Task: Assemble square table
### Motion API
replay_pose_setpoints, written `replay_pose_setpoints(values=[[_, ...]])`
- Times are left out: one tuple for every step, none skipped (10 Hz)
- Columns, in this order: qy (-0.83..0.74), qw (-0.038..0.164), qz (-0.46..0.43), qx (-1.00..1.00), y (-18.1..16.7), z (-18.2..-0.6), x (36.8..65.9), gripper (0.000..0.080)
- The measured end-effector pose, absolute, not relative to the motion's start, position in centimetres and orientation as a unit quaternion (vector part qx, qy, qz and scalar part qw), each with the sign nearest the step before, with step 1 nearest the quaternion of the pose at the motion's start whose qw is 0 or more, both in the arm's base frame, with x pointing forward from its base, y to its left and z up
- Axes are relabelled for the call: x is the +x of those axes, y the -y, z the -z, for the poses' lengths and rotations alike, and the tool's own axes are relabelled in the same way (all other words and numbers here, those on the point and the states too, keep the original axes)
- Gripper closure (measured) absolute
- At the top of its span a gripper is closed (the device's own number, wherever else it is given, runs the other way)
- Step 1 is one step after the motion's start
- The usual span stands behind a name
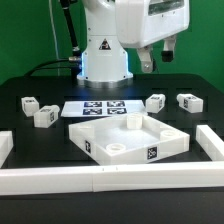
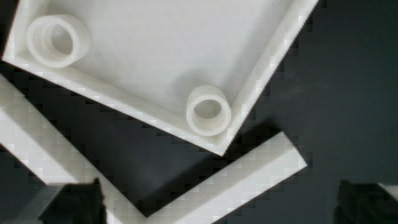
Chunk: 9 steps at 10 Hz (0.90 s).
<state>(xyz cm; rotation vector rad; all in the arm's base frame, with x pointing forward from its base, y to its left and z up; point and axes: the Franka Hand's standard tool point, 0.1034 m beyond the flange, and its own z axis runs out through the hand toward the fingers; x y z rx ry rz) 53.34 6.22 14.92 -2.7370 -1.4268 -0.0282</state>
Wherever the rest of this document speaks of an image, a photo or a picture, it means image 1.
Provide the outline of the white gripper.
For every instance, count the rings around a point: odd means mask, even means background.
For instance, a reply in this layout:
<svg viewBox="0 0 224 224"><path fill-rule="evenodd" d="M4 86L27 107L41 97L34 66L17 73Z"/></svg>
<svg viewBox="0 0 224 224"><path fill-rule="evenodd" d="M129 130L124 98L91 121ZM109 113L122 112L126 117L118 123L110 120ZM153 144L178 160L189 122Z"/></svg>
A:
<svg viewBox="0 0 224 224"><path fill-rule="evenodd" d="M139 48L141 70L151 73L151 44L164 39L162 61L174 59L175 34L189 26L189 0L115 0L115 18L119 42L124 48Z"/></svg>

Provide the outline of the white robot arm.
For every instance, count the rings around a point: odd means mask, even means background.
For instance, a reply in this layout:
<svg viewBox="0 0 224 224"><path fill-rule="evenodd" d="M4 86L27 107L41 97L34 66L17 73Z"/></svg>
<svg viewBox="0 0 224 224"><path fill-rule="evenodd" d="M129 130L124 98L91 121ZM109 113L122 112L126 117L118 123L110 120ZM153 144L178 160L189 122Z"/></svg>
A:
<svg viewBox="0 0 224 224"><path fill-rule="evenodd" d="M190 21L189 0L82 0L87 47L82 53L81 85L116 88L129 83L129 49L135 49L144 73L154 70L152 45L164 42L162 60L174 59L177 34Z"/></svg>

